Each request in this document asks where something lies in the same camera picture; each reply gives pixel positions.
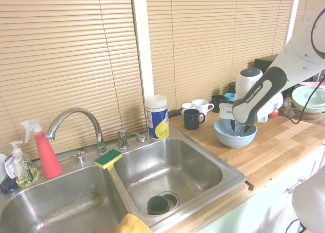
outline sink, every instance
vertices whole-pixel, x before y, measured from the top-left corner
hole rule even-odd
[[[132,213],[160,233],[245,182],[241,172],[173,126],[161,141],[144,135],[147,141],[129,139],[124,150],[106,143],[123,155],[109,171],[94,165],[99,155],[93,145],[82,149],[86,163],[67,158],[58,177],[40,176],[30,187],[0,193],[0,232],[110,233]],[[170,210],[148,215],[147,202],[156,195],[168,199]]]
[[[128,148],[110,171],[129,212],[153,232],[163,232],[245,182],[245,176],[180,130]],[[170,210],[148,215],[147,202],[165,196]]]
[[[169,195],[180,205],[222,181],[220,167],[180,139],[165,139],[126,153],[115,169],[144,214],[153,196]]]
[[[0,232],[115,232],[126,214],[108,170],[90,166],[18,192],[3,208]]]

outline beige blinds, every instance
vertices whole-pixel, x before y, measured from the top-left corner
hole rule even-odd
[[[44,131],[62,111],[81,107],[105,140],[146,129],[131,0],[0,0],[0,137],[24,140],[20,122]],[[56,153],[95,144],[82,114],[59,127]],[[38,157],[33,136],[24,145]]]
[[[296,32],[310,14],[324,2],[325,0],[299,0],[294,32]]]
[[[147,0],[154,89],[169,110],[225,93],[256,58],[279,53],[292,0]]]

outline spray bottle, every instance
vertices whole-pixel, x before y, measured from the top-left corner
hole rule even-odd
[[[27,154],[23,154],[21,149],[17,147],[17,144],[22,143],[22,141],[13,141],[11,145],[14,147],[12,152],[14,160],[13,164],[15,166],[15,172],[17,175],[17,184],[20,187],[25,187],[30,183],[37,181],[39,178],[39,173],[37,169],[31,162]]]
[[[37,150],[45,178],[53,178],[62,172],[62,167],[49,141],[40,126],[40,120],[26,120],[21,123],[26,129],[25,143],[29,140],[29,133],[33,130]]]

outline mug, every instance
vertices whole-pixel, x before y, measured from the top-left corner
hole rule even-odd
[[[223,100],[224,100],[223,95],[213,95],[212,96],[212,103],[214,104],[214,108],[213,108],[214,113],[219,113],[220,112],[219,105]]]
[[[202,112],[203,114],[207,115],[207,113],[214,108],[214,104],[209,104],[209,102],[205,99],[195,99],[192,101],[192,104],[195,104],[195,108]]]
[[[149,215],[159,215],[168,212],[168,199],[163,196],[153,196],[147,202],[147,210]]]
[[[224,100],[225,100],[225,101],[234,101],[234,97],[235,97],[235,94],[229,92],[229,93],[226,93],[226,94],[224,95]]]
[[[203,121],[200,122],[200,115],[203,115]],[[187,130],[199,129],[199,124],[205,121],[205,115],[198,110],[189,109],[184,111],[184,127]]]
[[[184,111],[188,110],[188,109],[195,109],[195,104],[192,104],[192,103],[182,104],[182,115],[184,114]]]

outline sponge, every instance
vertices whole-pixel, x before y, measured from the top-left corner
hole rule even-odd
[[[122,158],[121,152],[112,149],[107,154],[104,154],[100,158],[96,159],[95,164],[102,169],[107,169],[108,167],[113,165],[116,161],[118,161],[120,158]]]

